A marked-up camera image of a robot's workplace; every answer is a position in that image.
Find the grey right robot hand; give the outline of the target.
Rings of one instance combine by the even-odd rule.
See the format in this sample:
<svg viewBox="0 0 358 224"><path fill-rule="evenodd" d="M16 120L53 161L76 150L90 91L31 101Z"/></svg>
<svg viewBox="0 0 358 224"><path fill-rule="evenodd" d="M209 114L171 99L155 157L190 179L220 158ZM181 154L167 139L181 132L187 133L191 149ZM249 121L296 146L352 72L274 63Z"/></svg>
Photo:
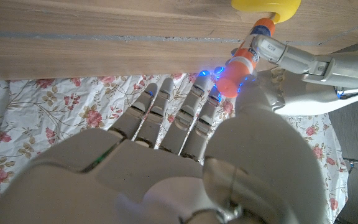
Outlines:
<svg viewBox="0 0 358 224"><path fill-rule="evenodd" d="M28 163L0 196L0 223L321 223L325 192L303 138L256 77L203 162L89 129Z"/></svg>

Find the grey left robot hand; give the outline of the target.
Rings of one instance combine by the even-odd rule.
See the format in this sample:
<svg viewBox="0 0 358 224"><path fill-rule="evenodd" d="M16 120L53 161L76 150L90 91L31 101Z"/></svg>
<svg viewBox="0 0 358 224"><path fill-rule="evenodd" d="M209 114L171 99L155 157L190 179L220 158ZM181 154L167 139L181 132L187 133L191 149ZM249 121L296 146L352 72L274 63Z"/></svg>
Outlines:
<svg viewBox="0 0 358 224"><path fill-rule="evenodd" d="M266 35L255 36L251 46L283 70L273 98L275 113L313 116L358 102L358 50L313 55Z"/></svg>

